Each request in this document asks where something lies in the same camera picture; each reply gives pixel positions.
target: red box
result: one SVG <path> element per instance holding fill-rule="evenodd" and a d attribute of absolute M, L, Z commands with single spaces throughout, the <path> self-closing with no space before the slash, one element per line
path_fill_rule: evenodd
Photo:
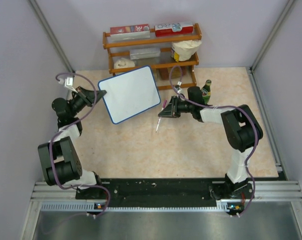
<path fill-rule="evenodd" d="M 148 24 L 132 26 L 116 26 L 110 28 L 112 40 L 129 40 L 150 37 L 150 26 Z"/>
<path fill-rule="evenodd" d="M 159 24 L 155 26 L 155 35 L 157 37 L 180 35 L 180 34 L 190 34 L 193 33 L 193 23 L 191 22 L 181 22 L 181 23 L 167 23 Z"/>

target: wooden shelf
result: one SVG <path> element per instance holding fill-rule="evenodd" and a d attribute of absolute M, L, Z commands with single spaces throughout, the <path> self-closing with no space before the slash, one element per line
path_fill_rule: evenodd
<path fill-rule="evenodd" d="M 118 47 L 128 47 L 128 46 L 136 46 L 136 45 L 144 45 L 144 44 L 161 44 L 161 43 L 168 43 L 168 42 L 179 42 L 179 41 L 186 41 L 186 40 L 201 40 L 202 39 L 202 32 L 199 27 L 199 24 L 194 25 L 194 32 L 195 34 L 192 35 L 181 35 L 181 36 L 170 36 L 168 37 L 158 37 L 158 38 L 148 38 L 148 39 L 137 39 L 137 40 L 128 40 L 122 42 L 107 42 L 107 38 L 110 37 L 110 33 L 103 32 L 103 47 L 104 49 L 109 48 L 118 48 Z"/>
<path fill-rule="evenodd" d="M 129 51 L 124 51 L 124 52 L 118 52 L 118 53 L 111 53 L 110 54 L 110 58 L 115 58 L 115 57 L 124 57 L 124 56 L 129 56 L 130 52 Z M 179 66 L 192 66 L 192 65 L 198 65 L 199 64 L 199 58 L 197 53 L 195 53 L 189 60 L 187 61 L 181 61 L 181 62 L 176 62 L 173 58 L 171 58 L 171 48 L 161 48 L 161 56 L 159 58 L 152 58 L 149 60 L 150 64 L 137 64 L 135 67 L 126 67 L 126 68 L 117 68 L 115 69 L 112 65 L 109 66 L 109 72 L 111 74 L 116 74 L 116 73 L 120 73 L 120 72 L 127 72 L 127 71 L 131 71 L 133 69 L 138 69 L 144 65 L 149 65 L 152 69 L 164 69 L 164 68 L 171 68 L 175 65 L 179 65 Z"/>
<path fill-rule="evenodd" d="M 199 58 L 197 53 L 195 53 L 189 60 L 187 61 L 181 61 L 181 62 L 176 62 L 172 57 L 171 57 L 171 48 L 165 47 L 161 48 L 161 55 L 160 57 L 156 58 L 145 58 L 145 59 L 137 59 L 134 60 L 136 62 L 135 67 L 126 67 L 126 68 L 114 68 L 114 62 L 116 61 L 116 58 L 120 57 L 125 57 L 129 56 L 130 52 L 129 51 L 122 51 L 122 52 L 117 52 L 117 53 L 112 53 L 110 48 L 120 48 L 120 47 L 129 47 L 129 46 L 138 46 L 138 45 L 149 45 L 149 44 L 161 44 L 161 43 L 171 43 L 171 42 L 179 42 L 179 41 L 186 41 L 186 40 L 201 40 L 202 39 L 202 33 L 199 24 L 194 25 L 194 31 L 193 34 L 185 34 L 185 35 L 178 35 L 178 36 L 170 36 L 170 37 L 156 37 L 156 38 L 148 38 L 148 39 L 137 39 L 137 40 L 127 40 L 127 41 L 121 41 L 121 42 L 108 42 L 108 37 L 110 37 L 109 33 L 104 32 L 103 33 L 103 47 L 107 49 L 108 52 L 108 58 L 109 58 L 109 72 L 113 74 L 114 76 L 117 73 L 124 73 L 128 72 L 137 68 L 140 68 L 142 66 L 150 66 L 153 70 L 158 70 L 158 69 L 164 69 L 164 68 L 171 68 L 175 65 L 179 66 L 187 66 L 189 71 L 190 71 L 190 79 L 192 80 L 189 83 L 184 83 L 182 84 L 182 88 L 188 88 L 190 86 L 196 86 L 196 79 L 194 75 L 194 65 L 199 64 Z M 158 81 L 158 86 L 159 90 L 164 90 L 164 89 L 170 89 L 171 86 L 169 84 L 167 85 L 162 85 L 163 82 Z"/>

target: clear plastic container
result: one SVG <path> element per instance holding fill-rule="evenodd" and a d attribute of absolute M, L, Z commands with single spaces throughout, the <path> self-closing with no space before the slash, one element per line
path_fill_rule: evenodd
<path fill-rule="evenodd" d="M 132 49 L 130 50 L 130 59 L 136 60 L 136 59 L 149 59 L 149 58 L 155 58 L 159 57 L 161 55 L 161 49 L 160 48 L 143 48 L 143 49 Z"/>

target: green bottle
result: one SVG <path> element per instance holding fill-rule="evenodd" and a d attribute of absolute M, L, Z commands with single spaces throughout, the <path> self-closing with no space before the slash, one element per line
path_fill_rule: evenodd
<path fill-rule="evenodd" d="M 211 80 L 206 80 L 205 85 L 203 86 L 202 90 L 202 97 L 204 100 L 204 104 L 208 104 L 211 97 Z"/>

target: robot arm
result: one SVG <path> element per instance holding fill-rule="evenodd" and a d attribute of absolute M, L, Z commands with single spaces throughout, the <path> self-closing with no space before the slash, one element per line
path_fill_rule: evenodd
<path fill-rule="evenodd" d="M 193 102 L 204 105 L 201 89 L 197 86 L 189 87 L 189 99 Z M 258 134 L 258 140 L 263 137 L 263 131 L 247 105 L 239 106 L 244 110 L 254 123 Z M 226 137 L 233 148 L 231 167 L 225 175 L 225 187 L 223 190 L 215 191 L 214 198 L 229 197 L 239 189 L 247 186 L 248 175 L 246 172 L 245 160 L 251 153 L 254 146 L 254 131 L 248 119 L 239 110 L 233 108 L 202 108 L 178 96 L 171 98 L 168 106 L 158 116 L 162 118 L 179 118 L 181 113 L 191 113 L 193 118 L 206 123 L 213 122 L 222 124 Z"/>
<path fill-rule="evenodd" d="M 81 162 L 76 154 L 73 142 L 82 134 L 82 124 L 78 122 L 66 130 L 67 126 L 78 120 L 76 118 L 85 106 L 92 107 L 94 103 L 94 92 L 79 86 L 71 87 L 69 80 L 66 81 L 67 88 L 72 91 L 72 99 L 57 98 L 52 103 L 52 108 L 58 117 L 58 127 L 61 134 L 53 142 L 53 159 L 55 169 L 61 184 L 97 184 L 99 177 L 94 172 L 82 169 Z M 98 102 L 106 94 L 105 90 L 97 91 Z M 44 179 L 50 186 L 55 185 L 52 164 L 49 152 L 49 142 L 38 146 L 39 157 L 42 165 Z"/>

